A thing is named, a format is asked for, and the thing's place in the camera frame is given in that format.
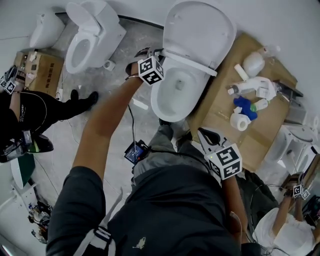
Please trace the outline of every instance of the white wall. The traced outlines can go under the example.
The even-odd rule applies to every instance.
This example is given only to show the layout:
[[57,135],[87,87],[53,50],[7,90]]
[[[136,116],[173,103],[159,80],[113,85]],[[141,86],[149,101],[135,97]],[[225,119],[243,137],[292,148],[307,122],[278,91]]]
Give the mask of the white wall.
[[[320,3],[318,0],[208,0],[218,3],[243,30],[263,44],[281,47],[278,58],[298,79],[305,101],[319,114]],[[0,39],[25,37],[36,26],[36,13],[61,11],[69,0],[0,1]],[[175,0],[110,0],[120,15],[163,25]],[[0,72],[12,63],[15,52],[28,47],[26,38],[0,40]]]

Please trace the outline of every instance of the black shirt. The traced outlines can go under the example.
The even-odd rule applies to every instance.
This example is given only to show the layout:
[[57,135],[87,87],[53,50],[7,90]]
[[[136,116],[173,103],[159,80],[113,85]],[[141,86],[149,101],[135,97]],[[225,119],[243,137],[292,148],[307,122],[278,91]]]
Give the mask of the black shirt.
[[[108,223],[116,255],[260,255],[257,244],[243,244],[240,250],[226,229],[222,191],[212,176],[186,165],[143,175]],[[52,212],[47,255],[73,255],[87,232],[99,225],[105,208],[98,175],[73,168]],[[137,248],[141,239],[142,249]]]
[[15,113],[9,109],[11,95],[0,93],[0,150],[4,149],[10,139],[21,137],[21,131],[37,130],[46,118],[46,105],[41,93],[24,91],[20,93],[19,121]]

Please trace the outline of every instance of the wristband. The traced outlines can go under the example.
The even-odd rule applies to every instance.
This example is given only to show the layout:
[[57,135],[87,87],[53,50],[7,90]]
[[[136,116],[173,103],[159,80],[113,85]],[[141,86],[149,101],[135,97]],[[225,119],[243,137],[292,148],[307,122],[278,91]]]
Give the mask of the wristband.
[[127,80],[130,79],[130,78],[139,78],[139,74],[129,75],[125,80],[127,81]]

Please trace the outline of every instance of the gray pants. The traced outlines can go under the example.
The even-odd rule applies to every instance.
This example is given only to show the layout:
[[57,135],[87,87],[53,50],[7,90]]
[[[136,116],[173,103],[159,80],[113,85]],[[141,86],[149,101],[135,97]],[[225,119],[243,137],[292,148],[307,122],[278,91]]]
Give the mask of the gray pants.
[[[168,125],[161,125],[158,128],[158,131],[153,136],[152,140],[149,143],[155,151],[169,151],[176,152],[171,140],[173,138],[174,131]],[[196,157],[204,164],[207,164],[204,159],[204,155],[191,145],[191,141],[186,140],[182,144],[178,143],[177,151],[179,153],[189,154],[193,157]],[[176,166],[176,165],[187,165],[195,167],[199,170],[208,172],[206,167],[201,164],[199,161],[183,155],[175,155],[171,153],[159,153],[159,152],[149,152],[145,159],[141,160],[133,168],[133,180],[132,183],[135,184],[135,178],[139,175],[152,170],[158,167],[167,167],[167,166]]]

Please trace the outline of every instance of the backpack strap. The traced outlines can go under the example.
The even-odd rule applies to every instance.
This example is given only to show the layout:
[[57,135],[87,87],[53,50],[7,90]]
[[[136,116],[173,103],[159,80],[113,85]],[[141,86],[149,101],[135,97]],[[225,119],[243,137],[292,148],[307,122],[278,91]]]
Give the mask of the backpack strap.
[[120,203],[123,198],[124,191],[121,188],[121,193],[114,202],[110,211],[103,218],[99,227],[91,229],[82,240],[78,249],[75,251],[73,256],[115,256],[116,255],[116,243],[112,239],[111,233],[108,231],[108,222],[111,218],[113,211],[116,206]]

